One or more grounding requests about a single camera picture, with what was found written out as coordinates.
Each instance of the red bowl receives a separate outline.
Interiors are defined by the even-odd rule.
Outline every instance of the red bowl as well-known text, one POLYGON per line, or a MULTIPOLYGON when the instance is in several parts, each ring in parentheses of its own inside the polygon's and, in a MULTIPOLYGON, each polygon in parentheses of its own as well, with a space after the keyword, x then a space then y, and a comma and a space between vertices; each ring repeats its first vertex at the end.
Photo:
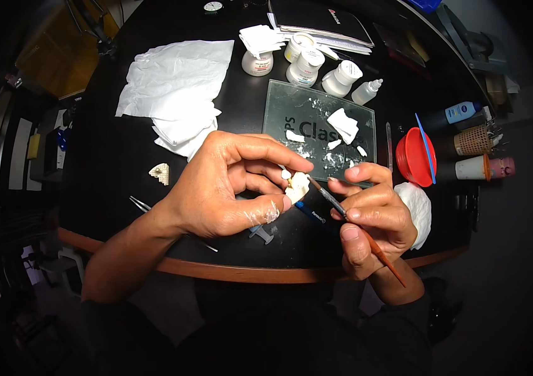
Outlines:
MULTIPOLYGON (((436 174, 438 171, 436 151, 427 134, 425 134, 425 138, 427 139, 427 145, 431 153, 434 174, 436 174)), ((419 128, 414 127, 409 129, 408 133, 398 142, 398 146, 396 146, 396 163, 398 164, 400 174, 409 182, 421 186, 430 186, 433 183, 425 143, 423 142, 423 138, 421 138, 419 128)))

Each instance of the forearm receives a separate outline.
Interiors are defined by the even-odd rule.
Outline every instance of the forearm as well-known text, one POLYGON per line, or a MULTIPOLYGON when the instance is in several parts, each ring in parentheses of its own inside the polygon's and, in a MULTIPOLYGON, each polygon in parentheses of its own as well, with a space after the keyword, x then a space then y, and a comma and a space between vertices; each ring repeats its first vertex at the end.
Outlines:
POLYGON ((93 255, 85 269, 81 300, 125 300, 141 287, 179 236, 176 226, 156 216, 156 211, 137 218, 93 255))
POLYGON ((422 297, 425 287, 417 273, 402 259, 397 259, 393 265, 406 282, 406 288, 400 284, 390 269, 384 267, 369 277, 377 296, 390 306, 405 305, 422 297))

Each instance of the black notebook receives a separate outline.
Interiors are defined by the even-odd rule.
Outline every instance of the black notebook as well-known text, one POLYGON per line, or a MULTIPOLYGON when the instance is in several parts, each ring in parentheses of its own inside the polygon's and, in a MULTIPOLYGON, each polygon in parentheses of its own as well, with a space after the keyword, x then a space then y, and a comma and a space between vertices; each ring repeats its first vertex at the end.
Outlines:
POLYGON ((268 5, 281 31, 302 31, 353 41, 367 47, 375 46, 359 19, 336 7, 290 0, 269 0, 268 5))

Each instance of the blue pen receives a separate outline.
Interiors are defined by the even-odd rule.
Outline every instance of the blue pen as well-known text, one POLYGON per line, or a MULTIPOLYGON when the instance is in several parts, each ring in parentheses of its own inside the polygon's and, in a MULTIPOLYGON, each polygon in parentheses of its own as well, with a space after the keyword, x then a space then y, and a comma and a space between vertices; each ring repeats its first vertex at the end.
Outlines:
POLYGON ((327 220, 324 217, 316 214, 316 212, 312 210, 311 208, 307 207, 304 202, 302 201, 296 202, 295 207, 300 209, 300 211, 306 214, 313 222, 318 223, 320 226, 323 226, 325 230, 327 230, 327 232, 332 234, 334 237, 338 236, 338 233, 336 230, 332 229, 331 227, 325 224, 327 220))
POLYGON ((421 131, 421 137, 423 138, 423 143, 425 144, 425 151, 427 152, 427 159, 429 161, 429 169, 431 170, 431 181, 436 184, 436 173, 434 172, 434 162, 431 161, 431 153, 429 153, 429 145, 427 145, 427 138, 425 138, 425 132, 421 126, 421 120, 415 112, 415 117, 417 118, 417 124, 419 124, 419 130, 421 131))

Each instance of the crumpled tissue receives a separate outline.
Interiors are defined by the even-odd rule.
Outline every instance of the crumpled tissue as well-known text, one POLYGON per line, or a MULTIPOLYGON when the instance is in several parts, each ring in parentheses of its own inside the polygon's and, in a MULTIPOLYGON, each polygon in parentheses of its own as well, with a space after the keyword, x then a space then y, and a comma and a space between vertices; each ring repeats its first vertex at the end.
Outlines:
POLYGON ((431 201, 420 186, 413 183, 401 183, 394 187, 394 192, 411 212, 411 219, 417 228, 417 239, 411 249, 420 249, 431 231, 431 201))
POLYGON ((359 127, 356 125, 358 121, 346 116, 343 108, 338 109, 327 118, 327 123, 331 124, 333 128, 342 136, 346 145, 350 145, 359 132, 359 127))
POLYGON ((212 100, 225 79, 233 41, 189 40, 135 56, 115 116, 150 117, 154 142, 187 161, 217 129, 212 100))

